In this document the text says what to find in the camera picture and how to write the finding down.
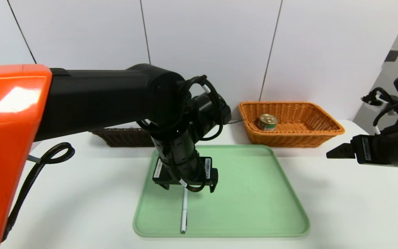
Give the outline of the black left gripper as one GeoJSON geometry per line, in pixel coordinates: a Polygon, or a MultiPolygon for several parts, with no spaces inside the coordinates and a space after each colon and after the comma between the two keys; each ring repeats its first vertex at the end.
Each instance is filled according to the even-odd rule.
{"type": "Polygon", "coordinates": [[[158,153],[153,172],[154,183],[169,190],[171,185],[209,186],[215,192],[218,170],[211,157],[201,157],[188,130],[184,132],[152,133],[158,153]]]}

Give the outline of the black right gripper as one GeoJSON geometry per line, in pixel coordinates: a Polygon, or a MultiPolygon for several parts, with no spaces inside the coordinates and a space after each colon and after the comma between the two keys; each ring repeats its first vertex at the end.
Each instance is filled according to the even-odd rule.
{"type": "Polygon", "coordinates": [[[343,143],[326,153],[328,159],[357,159],[359,164],[384,167],[398,167],[395,159],[387,159],[381,148],[395,145],[398,131],[385,132],[374,135],[357,135],[351,143],[343,143]]]}

